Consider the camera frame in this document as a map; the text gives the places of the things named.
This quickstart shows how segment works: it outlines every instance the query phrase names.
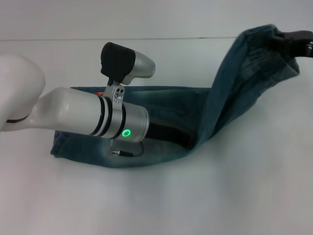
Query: green light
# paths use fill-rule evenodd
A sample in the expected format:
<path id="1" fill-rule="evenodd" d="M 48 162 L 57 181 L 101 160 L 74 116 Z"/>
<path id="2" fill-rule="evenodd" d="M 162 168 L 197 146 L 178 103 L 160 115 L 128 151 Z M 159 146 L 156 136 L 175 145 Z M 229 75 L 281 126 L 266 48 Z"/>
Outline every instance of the green light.
<path id="1" fill-rule="evenodd" d="M 132 132 L 130 131 L 130 129 L 126 129 L 126 130 L 124 130 L 124 131 L 122 132 L 122 136 L 123 136 L 123 137 L 130 136 L 131 133 L 132 133 Z"/>

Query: denim fabric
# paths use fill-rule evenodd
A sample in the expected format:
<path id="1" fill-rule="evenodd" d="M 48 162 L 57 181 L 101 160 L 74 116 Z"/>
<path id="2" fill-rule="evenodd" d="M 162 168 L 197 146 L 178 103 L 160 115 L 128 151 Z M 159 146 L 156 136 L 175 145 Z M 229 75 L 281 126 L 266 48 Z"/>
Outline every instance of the denim fabric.
<path id="1" fill-rule="evenodd" d="M 51 154 L 106 167 L 147 166 L 190 154 L 245 113 L 268 88 L 299 74 L 294 58 L 267 49 L 265 38 L 277 31 L 274 25 L 265 25 L 239 35 L 224 58 L 212 88 L 126 87 L 125 102 L 145 107 L 151 117 L 196 131 L 198 139 L 193 149 L 144 139 L 142 156 L 113 157 L 109 154 L 110 140 L 56 131 Z M 103 92 L 105 87 L 75 89 L 95 93 Z M 139 144 L 121 141 L 116 148 L 140 151 Z"/>

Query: white background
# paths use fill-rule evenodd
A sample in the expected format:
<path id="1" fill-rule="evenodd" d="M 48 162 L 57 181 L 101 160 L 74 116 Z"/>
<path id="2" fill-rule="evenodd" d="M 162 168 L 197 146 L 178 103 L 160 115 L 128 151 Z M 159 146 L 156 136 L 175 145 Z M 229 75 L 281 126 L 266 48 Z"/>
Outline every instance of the white background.
<path id="1" fill-rule="evenodd" d="M 309 0 L 2 0 L 0 53 L 59 86 L 105 86 L 108 41 L 156 62 L 132 85 L 210 87 L 241 31 L 313 30 Z M 194 154 L 108 169 L 56 159 L 53 131 L 0 135 L 1 235 L 311 235 L 313 60 Z"/>

